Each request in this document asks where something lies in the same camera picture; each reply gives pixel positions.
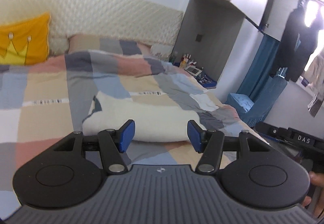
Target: window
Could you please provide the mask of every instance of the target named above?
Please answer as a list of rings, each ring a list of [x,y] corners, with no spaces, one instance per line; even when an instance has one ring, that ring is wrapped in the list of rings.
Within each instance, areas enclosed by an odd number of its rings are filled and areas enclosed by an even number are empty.
[[[310,27],[313,20],[316,18],[317,11],[319,9],[319,4],[315,1],[310,0],[307,4],[306,13],[305,13],[305,25]],[[321,7],[321,13],[324,16],[324,7]],[[305,71],[308,70],[309,66],[313,62],[314,58],[323,50],[324,47],[324,30],[319,31],[319,40],[317,43],[317,48],[314,53],[311,54],[309,60],[306,64]]]

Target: plaid bedding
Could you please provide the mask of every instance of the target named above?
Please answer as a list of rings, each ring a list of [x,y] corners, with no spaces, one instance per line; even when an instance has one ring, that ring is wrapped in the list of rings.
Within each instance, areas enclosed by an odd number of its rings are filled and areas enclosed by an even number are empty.
[[[228,136],[248,129],[232,107],[223,105],[189,74],[150,56],[90,50],[33,66],[1,65],[0,218],[19,207],[12,188],[17,168],[72,131],[82,130],[99,91],[134,102],[194,110],[206,128]],[[204,104],[204,98],[217,109]],[[195,168],[200,156],[188,142],[133,141],[124,159],[127,164],[191,164]],[[223,164],[233,159],[226,153]]]

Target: curtain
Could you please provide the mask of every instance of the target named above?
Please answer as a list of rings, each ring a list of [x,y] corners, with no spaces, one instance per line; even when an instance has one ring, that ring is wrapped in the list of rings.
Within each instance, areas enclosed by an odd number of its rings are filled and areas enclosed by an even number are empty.
[[[251,67],[237,91],[238,94],[249,96],[253,102],[257,100],[262,89],[271,81],[269,72],[276,56],[279,43],[280,42],[273,37],[266,34],[264,35]]]

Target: chair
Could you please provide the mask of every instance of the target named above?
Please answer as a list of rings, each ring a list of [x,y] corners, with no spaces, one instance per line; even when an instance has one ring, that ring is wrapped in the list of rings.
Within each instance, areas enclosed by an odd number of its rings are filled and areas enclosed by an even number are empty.
[[[234,107],[240,119],[248,126],[254,127],[256,123],[265,120],[287,83],[285,78],[280,75],[270,77],[255,102],[247,95],[230,93],[225,104]]]

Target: headboard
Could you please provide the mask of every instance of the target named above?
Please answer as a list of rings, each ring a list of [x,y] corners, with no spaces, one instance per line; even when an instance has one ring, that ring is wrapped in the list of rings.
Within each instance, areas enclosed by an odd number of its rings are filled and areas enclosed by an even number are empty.
[[[0,25],[51,13],[52,55],[75,34],[174,45],[183,12],[145,0],[0,0]]]

